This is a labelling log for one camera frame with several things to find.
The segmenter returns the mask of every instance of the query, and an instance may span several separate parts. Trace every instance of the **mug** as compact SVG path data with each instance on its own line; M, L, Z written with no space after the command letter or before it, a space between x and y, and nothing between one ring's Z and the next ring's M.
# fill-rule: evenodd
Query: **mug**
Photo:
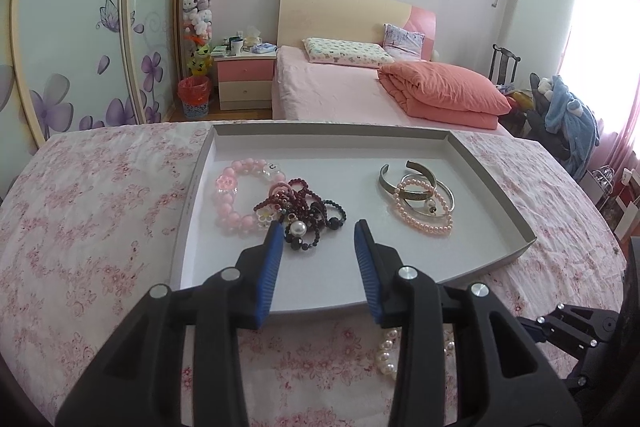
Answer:
M231 44L231 55L232 56L241 54L242 45L244 44L244 41L240 37L231 38L229 43Z

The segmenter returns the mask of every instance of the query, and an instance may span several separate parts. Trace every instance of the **blue plush clothing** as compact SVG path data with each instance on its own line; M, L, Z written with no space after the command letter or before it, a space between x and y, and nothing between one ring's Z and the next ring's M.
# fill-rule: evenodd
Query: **blue plush clothing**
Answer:
M561 165L574 180L580 181L587 170L587 162L593 149L600 143L598 124L591 109L569 91L558 74L553 77L552 89L554 93L545 117L545 127L554 134L562 130L569 142L571 157L561 162ZM567 104L571 103L570 107L574 107L577 106L576 102L582 105L581 116L567 110Z

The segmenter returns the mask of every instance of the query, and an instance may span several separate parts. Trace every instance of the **pink drawer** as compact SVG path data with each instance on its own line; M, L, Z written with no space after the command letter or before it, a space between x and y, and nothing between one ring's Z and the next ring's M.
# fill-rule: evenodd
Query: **pink drawer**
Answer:
M248 58L245 60L219 60L218 81L273 80L274 60Z

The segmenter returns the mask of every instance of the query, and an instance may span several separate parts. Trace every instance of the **white tray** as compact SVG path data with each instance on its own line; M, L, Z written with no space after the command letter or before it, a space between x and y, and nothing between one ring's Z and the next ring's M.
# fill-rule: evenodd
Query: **white tray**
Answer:
M291 178L304 178L315 193L334 200L347 222L322 233L318 247L293 251L285 244L271 311L298 312L365 301L353 248L353 226L367 219L377 243L396 248L405 264L437 282L468 282L519 257L535 240L533 230L489 173L446 130L331 123L214 124L191 180L177 233L171 286L199 285L233 266L239 253L258 245L258 235L228 235L215 225L213 182L233 160L264 158ZM453 191L456 207L450 235L434 237L409 228L392 198L378 185L380 168L398 183L414 160L430 168ZM241 176L234 207L249 214L267 196L268 185Z

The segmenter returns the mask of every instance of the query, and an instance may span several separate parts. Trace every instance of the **wooden floor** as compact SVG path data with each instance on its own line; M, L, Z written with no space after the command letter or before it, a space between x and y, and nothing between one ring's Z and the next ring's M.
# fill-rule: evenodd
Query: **wooden floor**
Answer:
M220 100L216 93L214 99L209 102L209 114L205 118L200 118L200 120L271 120L271 109L235 109L222 111L220 109ZM190 121L185 118L181 103L176 105L175 111L169 121Z

